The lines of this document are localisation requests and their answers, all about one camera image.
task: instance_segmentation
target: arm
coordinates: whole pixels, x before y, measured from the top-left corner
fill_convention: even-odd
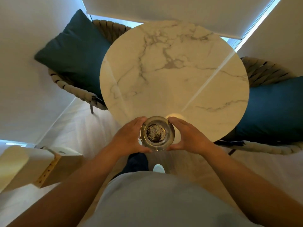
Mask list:
[[[138,143],[139,130],[146,119],[139,117],[124,125],[93,160],[71,174],[8,226],[77,226],[117,160],[136,152],[150,152],[150,149]]]
[[[239,208],[252,222],[264,226],[303,226],[303,206],[237,162],[184,120],[169,117],[181,141],[167,150],[200,154],[216,172]]]

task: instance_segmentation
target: forearm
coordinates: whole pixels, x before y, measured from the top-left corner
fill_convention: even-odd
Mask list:
[[[298,202],[220,147],[213,148],[203,156],[251,221],[264,226],[303,226],[303,207]]]
[[[77,226],[117,162],[104,148],[93,160],[33,204],[13,226]]]

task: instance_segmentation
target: floor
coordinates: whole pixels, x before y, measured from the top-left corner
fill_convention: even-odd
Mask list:
[[[94,108],[94,112],[94,114],[90,113],[87,103],[80,99],[75,99],[47,133],[38,147],[70,147],[82,153],[86,158],[92,158],[110,142],[112,136],[120,128],[109,111],[101,111]],[[303,188],[303,152],[291,156],[278,156],[236,151],[232,157],[277,187],[280,187],[287,194],[303,204],[303,192],[301,190],[301,188]],[[239,210],[219,178],[201,156],[186,151],[163,151],[147,154],[147,158],[150,169],[152,169],[155,164],[161,164],[167,173],[178,175],[201,185],[212,194]],[[117,162],[99,191],[95,201],[83,218],[83,221],[93,213],[103,189],[109,180],[121,171],[126,159],[127,157],[124,157]],[[0,194],[0,227],[8,225],[14,218],[20,215],[54,186],[55,185],[38,189],[33,185],[27,185]]]

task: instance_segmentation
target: metal chair leg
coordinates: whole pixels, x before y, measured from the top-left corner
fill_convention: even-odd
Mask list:
[[[92,106],[92,105],[89,105],[89,107],[91,108],[91,113],[93,114],[93,113],[94,113],[93,106]]]
[[[232,149],[232,150],[228,153],[228,155],[232,155],[235,151],[236,151],[236,149]]]

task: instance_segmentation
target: white sneaker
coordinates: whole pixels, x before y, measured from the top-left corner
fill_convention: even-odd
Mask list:
[[[160,164],[156,164],[152,171],[165,174],[165,170],[164,170],[163,166]]]

